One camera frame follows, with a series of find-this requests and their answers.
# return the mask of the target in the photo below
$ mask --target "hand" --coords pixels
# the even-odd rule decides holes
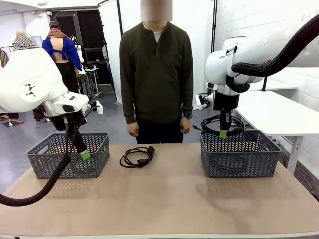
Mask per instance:
[[[137,137],[139,135],[139,125],[138,123],[130,123],[126,125],[126,131],[130,136]]]
[[[190,129],[193,127],[193,124],[190,119],[183,117],[180,121],[180,131],[183,134],[188,134]]]

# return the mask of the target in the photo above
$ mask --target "concrete floor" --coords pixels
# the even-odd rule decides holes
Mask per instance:
[[[81,127],[81,132],[108,132],[110,144],[136,144],[135,138],[126,132],[123,108],[114,104],[115,95],[106,94],[99,100],[104,107],[104,114],[91,113],[88,123]],[[194,111],[193,114],[193,122],[197,126],[203,119],[213,116],[212,110]],[[0,123],[0,192],[8,189],[30,168],[25,153],[49,134],[56,132],[52,123],[36,122],[32,112],[21,113],[20,119],[25,123],[11,128]],[[193,130],[186,135],[184,142],[200,142],[199,131]]]

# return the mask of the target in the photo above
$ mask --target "man's right hand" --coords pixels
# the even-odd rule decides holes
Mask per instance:
[[[138,123],[130,123],[126,125],[126,131],[130,136],[137,137],[139,135],[139,125]]]

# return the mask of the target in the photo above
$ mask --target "gray plastic basket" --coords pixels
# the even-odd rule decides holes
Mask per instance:
[[[81,133],[91,158],[84,161],[73,149],[72,161],[60,178],[97,178],[110,157],[108,133]],[[53,133],[26,154],[39,179],[50,178],[65,154],[65,133]]]
[[[273,177],[281,149],[258,130],[222,139],[201,133],[201,160],[211,178]]]

